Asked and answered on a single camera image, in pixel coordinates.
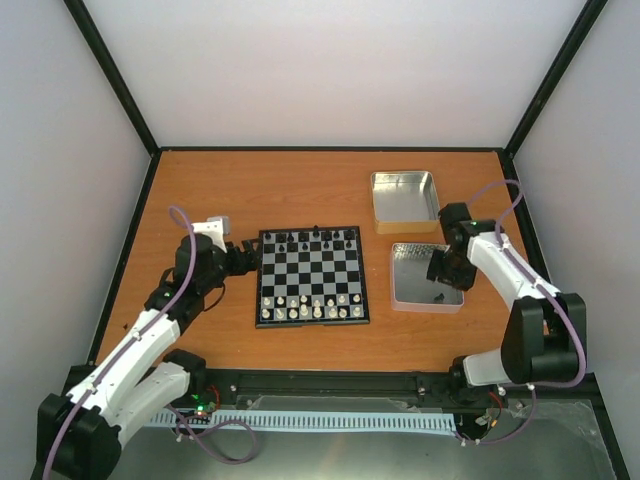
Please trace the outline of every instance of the black cable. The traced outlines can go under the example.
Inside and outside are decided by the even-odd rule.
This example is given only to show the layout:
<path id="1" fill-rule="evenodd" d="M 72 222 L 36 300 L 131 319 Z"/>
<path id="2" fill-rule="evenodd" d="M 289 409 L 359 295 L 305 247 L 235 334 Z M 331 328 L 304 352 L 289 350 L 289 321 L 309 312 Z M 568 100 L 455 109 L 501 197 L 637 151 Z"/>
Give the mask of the black cable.
<path id="1" fill-rule="evenodd" d="M 211 305 L 209 305 L 207 308 L 205 308 L 203 310 L 203 312 L 208 312 L 209 310 L 211 310 L 213 307 L 217 307 L 218 304 L 222 301 L 222 299 L 224 298 L 224 294 L 227 291 L 227 286 L 223 283 L 222 284 L 222 293 L 220 293 L 220 296 L 218 297 L 218 299 L 213 302 Z"/>

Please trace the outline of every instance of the wooden tabletop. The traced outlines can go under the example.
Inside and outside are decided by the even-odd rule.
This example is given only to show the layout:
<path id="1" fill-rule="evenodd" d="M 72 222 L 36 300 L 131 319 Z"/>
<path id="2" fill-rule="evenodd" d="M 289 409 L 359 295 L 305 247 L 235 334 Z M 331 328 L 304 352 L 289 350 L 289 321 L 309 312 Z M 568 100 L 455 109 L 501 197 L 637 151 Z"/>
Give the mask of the wooden tabletop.
<path id="1" fill-rule="evenodd" d="M 454 357 L 496 348 L 508 310 L 481 273 L 458 314 L 391 309 L 389 259 L 395 242 L 443 243 L 442 233 L 378 235 L 370 197 L 375 171 L 432 172 L 440 205 L 466 201 L 503 178 L 495 153 L 165 152 L 107 327 L 98 361 L 135 322 L 162 272 L 173 265 L 185 231 L 167 214 L 179 205 L 191 221 L 228 215 L 239 244 L 261 229 L 359 225 L 371 323 L 256 329 L 256 273 L 227 279 L 224 300 L 201 314 L 173 348 L 204 357 L 209 367 L 352 371 L 446 371 Z M 476 218 L 510 205 L 505 187 L 474 204 Z M 513 215 L 505 222 L 524 256 Z M 219 294 L 211 293 L 207 303 Z"/>

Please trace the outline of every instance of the silver box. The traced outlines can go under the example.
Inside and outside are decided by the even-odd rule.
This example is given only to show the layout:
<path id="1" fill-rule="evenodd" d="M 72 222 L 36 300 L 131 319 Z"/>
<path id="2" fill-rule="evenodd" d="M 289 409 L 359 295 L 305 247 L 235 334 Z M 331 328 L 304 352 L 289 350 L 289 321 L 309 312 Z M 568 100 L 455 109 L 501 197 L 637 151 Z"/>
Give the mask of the silver box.
<path id="1" fill-rule="evenodd" d="M 440 204 L 430 172 L 375 172 L 371 192 L 377 233 L 428 233 Z"/>
<path id="2" fill-rule="evenodd" d="M 396 243 L 391 249 L 391 306 L 406 312 L 457 313 L 464 295 L 442 283 L 427 280 L 435 249 L 432 243 Z"/>

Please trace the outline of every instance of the white wall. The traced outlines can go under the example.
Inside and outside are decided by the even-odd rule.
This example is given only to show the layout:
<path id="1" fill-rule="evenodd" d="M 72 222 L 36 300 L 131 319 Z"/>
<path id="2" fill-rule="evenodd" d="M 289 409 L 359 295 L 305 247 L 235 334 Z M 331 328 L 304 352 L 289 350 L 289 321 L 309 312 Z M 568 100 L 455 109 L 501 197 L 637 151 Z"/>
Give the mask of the white wall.
<path id="1" fill-rule="evenodd" d="M 516 157 L 551 274 L 587 302 L 595 371 L 640 478 L 640 3 L 609 2 Z"/>
<path id="2" fill-rule="evenodd" d="M 584 0 L 87 0 L 161 145 L 506 145 Z"/>
<path id="3" fill-rule="evenodd" d="M 86 360 L 148 155 L 62 1 L 0 2 L 0 478 Z"/>

